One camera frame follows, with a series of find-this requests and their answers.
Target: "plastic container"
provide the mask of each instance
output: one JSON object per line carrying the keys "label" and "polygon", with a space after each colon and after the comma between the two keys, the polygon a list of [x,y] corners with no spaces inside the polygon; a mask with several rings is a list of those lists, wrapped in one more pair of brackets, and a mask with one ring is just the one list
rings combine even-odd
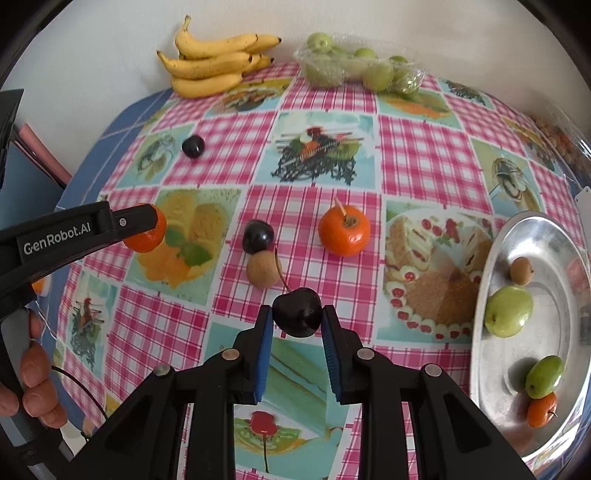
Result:
{"label": "plastic container", "polygon": [[408,48],[341,34],[315,33],[294,53],[306,80],[318,88],[361,82],[375,93],[412,96],[425,68]]}
{"label": "plastic container", "polygon": [[580,186],[591,186],[591,144],[570,117],[551,102],[546,104],[541,115],[530,117]]}

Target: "banana bunch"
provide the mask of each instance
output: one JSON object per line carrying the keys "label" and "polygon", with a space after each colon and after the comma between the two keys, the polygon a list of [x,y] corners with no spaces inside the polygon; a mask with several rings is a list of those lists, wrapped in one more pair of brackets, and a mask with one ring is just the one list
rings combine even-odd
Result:
{"label": "banana bunch", "polygon": [[173,90],[184,98],[200,98],[234,88],[245,75],[262,70],[273,58],[261,52],[279,45],[274,35],[246,33],[216,41],[200,41],[189,33],[186,16],[174,43],[177,59],[156,51],[167,72],[172,75]]}

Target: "screw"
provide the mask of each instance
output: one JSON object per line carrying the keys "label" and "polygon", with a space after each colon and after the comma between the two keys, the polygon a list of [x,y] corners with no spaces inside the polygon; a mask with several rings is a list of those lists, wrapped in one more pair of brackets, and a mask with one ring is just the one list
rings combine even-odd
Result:
{"label": "screw", "polygon": [[428,364],[425,365],[425,373],[429,375],[429,377],[438,377],[441,375],[441,367],[436,364]]}
{"label": "screw", "polygon": [[228,348],[222,352],[222,358],[224,360],[235,360],[240,356],[240,352],[235,348]]}
{"label": "screw", "polygon": [[375,356],[375,353],[371,348],[360,348],[357,350],[357,356],[361,360],[371,360]]}
{"label": "screw", "polygon": [[156,368],[152,370],[156,377],[166,377],[170,373],[170,365],[168,364],[159,364],[156,365]]}

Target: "tablecloth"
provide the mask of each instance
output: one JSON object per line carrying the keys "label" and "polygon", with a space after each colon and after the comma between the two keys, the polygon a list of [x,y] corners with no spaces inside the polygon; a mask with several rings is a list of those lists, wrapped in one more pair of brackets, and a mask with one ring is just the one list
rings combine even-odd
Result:
{"label": "tablecloth", "polygon": [[[282,292],[246,279],[242,232],[252,218],[275,229],[292,287],[334,304],[365,345],[407,367],[437,363],[465,391],[480,275],[504,222],[545,211],[587,258],[564,164],[527,116],[431,75],[409,100],[350,84],[318,90],[298,73],[283,64],[224,95],[185,100],[167,90],[132,105],[64,193],[60,207],[156,203],[184,235],[182,245],[155,254],[113,245],[56,273],[54,361],[109,414],[157,364],[191,368],[231,346]],[[196,160],[181,150],[191,134],[206,143]],[[336,198],[371,224],[368,246],[352,258],[328,254],[318,239],[318,221]],[[191,266],[189,243],[199,247]],[[102,424],[84,392],[68,379],[63,385]],[[267,445],[269,473],[250,428],[259,411],[278,427]],[[330,393],[320,336],[294,340],[275,328],[263,401],[235,409],[237,478],[356,478],[360,425],[359,408]],[[559,449],[530,467],[540,470]]]}

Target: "pink checkered pattern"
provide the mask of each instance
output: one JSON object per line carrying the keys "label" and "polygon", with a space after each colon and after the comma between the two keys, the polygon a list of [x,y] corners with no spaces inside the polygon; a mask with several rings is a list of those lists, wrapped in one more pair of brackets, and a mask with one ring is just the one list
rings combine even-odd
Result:
{"label": "pink checkered pattern", "polygon": [[105,359],[105,387],[121,399],[160,363],[197,366],[209,316],[154,293],[121,287]]}
{"label": "pink checkered pattern", "polygon": [[64,285],[64,292],[61,294],[60,308],[57,311],[57,337],[64,343],[66,343],[68,315],[72,308],[72,298],[76,291],[80,272],[82,272],[80,264],[70,264],[70,273],[68,273],[68,278]]}
{"label": "pink checkered pattern", "polygon": [[453,378],[466,394],[469,392],[470,350],[421,350],[418,348],[395,349],[376,346],[375,350],[387,356],[392,363],[403,367],[421,369],[427,364],[437,364]]}
{"label": "pink checkered pattern", "polygon": [[142,142],[144,141],[144,138],[145,136],[143,135],[139,135],[136,137],[136,139],[127,149],[127,152],[125,152],[121,157],[121,160],[119,160],[119,163],[117,164],[113,173],[109,177],[109,180],[106,181],[105,186],[102,188],[102,190],[108,192],[109,190],[113,190],[117,186],[119,181],[123,178],[123,175],[125,175],[127,168],[133,162],[135,154],[139,150]]}
{"label": "pink checkered pattern", "polygon": [[[329,254],[317,235],[318,221],[334,205],[355,205],[369,219],[371,239],[361,254],[341,258]],[[266,291],[254,288],[245,273],[247,255],[242,250],[246,223],[261,219],[275,227],[275,237],[287,283],[318,292],[323,304],[333,304],[345,328],[369,341],[374,317],[379,265],[380,195],[345,189],[255,185],[250,187],[238,219],[238,228],[221,272],[213,311],[254,322],[259,307],[271,304],[279,286]]]}
{"label": "pink checkered pattern", "polygon": [[411,119],[381,115],[384,193],[492,213],[468,136]]}
{"label": "pink checkered pattern", "polygon": [[501,228],[503,228],[503,225],[505,225],[507,223],[507,219],[505,217],[499,217],[499,216],[495,215],[494,222],[495,222],[495,236],[497,236],[499,234],[499,232],[501,231]]}
{"label": "pink checkered pattern", "polygon": [[[88,388],[90,393],[92,393],[92,396],[104,408],[105,386],[92,373],[90,373],[80,359],[67,348],[65,349],[64,354],[63,369],[72,374],[72,376],[77,378],[82,385]],[[68,392],[68,395],[71,396],[72,400],[78,404],[80,409],[82,409],[85,415],[90,418],[92,423],[97,427],[101,426],[105,421],[105,418],[90,397],[84,392],[84,390],[66,376],[59,375],[59,377],[61,383],[64,385],[64,389]]]}
{"label": "pink checkered pattern", "polygon": [[257,80],[269,80],[296,77],[300,73],[300,66],[297,63],[273,64],[269,68],[259,70],[244,77],[245,82],[256,82]]}
{"label": "pink checkered pattern", "polygon": [[511,108],[506,103],[501,102],[498,98],[489,95],[491,102],[496,108],[496,111],[499,112],[502,116],[507,117],[509,120],[514,121],[516,124],[521,125],[522,127],[529,128],[530,130],[533,129],[535,132],[535,124],[533,121],[521,112]]}
{"label": "pink checkered pattern", "polygon": [[197,161],[181,152],[164,184],[248,184],[274,119],[275,112],[260,112],[201,120],[194,133],[206,139],[207,148]]}
{"label": "pink checkered pattern", "polygon": [[338,88],[318,89],[303,77],[296,78],[285,93],[282,110],[315,109],[347,110],[357,113],[375,113],[375,95],[358,83],[344,83]]}
{"label": "pink checkered pattern", "polygon": [[[413,436],[413,424],[410,417],[410,409],[406,402],[402,403],[404,427],[406,436]],[[357,480],[359,473],[359,460],[361,456],[361,415],[352,424],[345,426],[345,431],[350,429],[350,444],[343,455],[341,470],[337,474],[337,480]],[[418,480],[417,455],[415,450],[407,450],[408,475],[410,480]]]}
{"label": "pink checkered pattern", "polygon": [[[424,351],[420,349],[396,350],[383,346],[375,347],[375,350],[387,356],[393,363],[405,367],[420,369],[423,365],[435,363],[440,365],[445,372],[454,379],[460,387],[468,393],[470,377],[470,350],[439,350]],[[404,426],[407,437],[413,436],[413,425],[408,404],[402,404]],[[341,470],[337,474],[337,480],[356,480],[359,470],[359,457],[361,454],[361,415],[351,425],[351,441],[343,455]],[[417,455],[415,450],[408,450],[408,473],[411,480],[418,479]]]}
{"label": "pink checkered pattern", "polygon": [[[160,122],[152,129],[152,132],[178,127],[179,125],[196,122],[222,97],[223,94],[212,95],[205,98],[186,99],[180,101],[168,110],[160,119]],[[179,98],[171,96],[169,100]]]}
{"label": "pink checkered pattern", "polygon": [[530,162],[530,168],[540,188],[546,213],[564,227],[576,245],[585,248],[579,212],[566,182],[536,162]]}
{"label": "pink checkered pattern", "polygon": [[428,88],[429,90],[435,90],[436,92],[441,92],[441,87],[437,82],[437,78],[433,75],[429,75],[428,73],[425,75],[423,82],[421,84],[421,88]]}
{"label": "pink checkered pattern", "polygon": [[519,138],[505,125],[498,113],[454,95],[446,94],[445,98],[468,134],[525,157]]}
{"label": "pink checkered pattern", "polygon": [[[133,207],[139,203],[153,203],[158,194],[158,186],[133,187],[114,190],[109,195],[112,210]],[[133,252],[123,242],[110,245],[84,258],[85,267],[109,278],[122,281]]]}

